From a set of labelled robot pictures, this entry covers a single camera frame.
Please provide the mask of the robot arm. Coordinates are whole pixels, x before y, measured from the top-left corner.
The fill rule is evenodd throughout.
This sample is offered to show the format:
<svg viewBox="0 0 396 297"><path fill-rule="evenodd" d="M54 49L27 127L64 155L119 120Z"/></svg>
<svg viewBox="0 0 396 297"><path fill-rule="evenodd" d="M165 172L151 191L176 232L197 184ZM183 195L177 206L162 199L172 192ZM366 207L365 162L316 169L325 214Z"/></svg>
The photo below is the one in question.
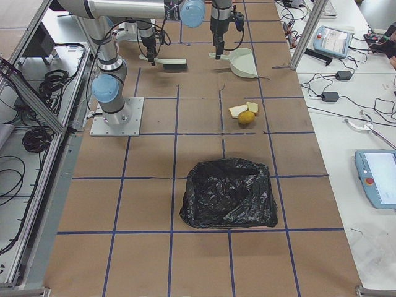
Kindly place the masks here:
<svg viewBox="0 0 396 297"><path fill-rule="evenodd" d="M153 61L157 42L152 19L180 20L198 27L205 17L203 1L60 1L59 4L79 19L95 47L100 74L93 80L91 90L102 109L104 122L110 126L127 123L133 109L122 95L127 67L118 53L111 33L113 26L108 21L135 22L148 58Z"/></svg>
<svg viewBox="0 0 396 297"><path fill-rule="evenodd" d="M225 47L223 36L228 31L231 20L232 0L211 1L211 5L210 30L215 47L215 59L220 60Z"/></svg>

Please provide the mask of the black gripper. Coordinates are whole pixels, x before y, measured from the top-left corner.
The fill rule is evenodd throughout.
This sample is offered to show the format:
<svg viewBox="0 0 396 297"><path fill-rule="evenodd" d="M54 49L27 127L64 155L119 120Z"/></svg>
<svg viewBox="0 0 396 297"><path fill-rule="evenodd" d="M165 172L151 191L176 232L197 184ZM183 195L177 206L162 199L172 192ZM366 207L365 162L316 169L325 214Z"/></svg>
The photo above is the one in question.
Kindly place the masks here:
<svg viewBox="0 0 396 297"><path fill-rule="evenodd" d="M220 56L223 54L224 50L224 39L222 32L213 32L213 46L215 47L215 59L220 60Z"/></svg>
<svg viewBox="0 0 396 297"><path fill-rule="evenodd" d="M157 41L155 35L141 37L142 43L146 48L146 55L152 66L155 66L155 55L157 55Z"/></svg>

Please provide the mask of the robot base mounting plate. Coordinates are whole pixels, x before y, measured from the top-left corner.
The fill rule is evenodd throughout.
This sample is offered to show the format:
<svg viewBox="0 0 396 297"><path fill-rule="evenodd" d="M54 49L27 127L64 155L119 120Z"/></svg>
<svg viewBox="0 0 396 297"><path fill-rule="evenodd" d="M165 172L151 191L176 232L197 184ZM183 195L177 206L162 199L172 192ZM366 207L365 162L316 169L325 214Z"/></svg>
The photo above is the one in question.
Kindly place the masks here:
<svg viewBox="0 0 396 297"><path fill-rule="evenodd" d="M109 114L98 105L93 118L90 135L92 137L138 137L140 134L144 97L127 97L124 107L115 114Z"/></svg>

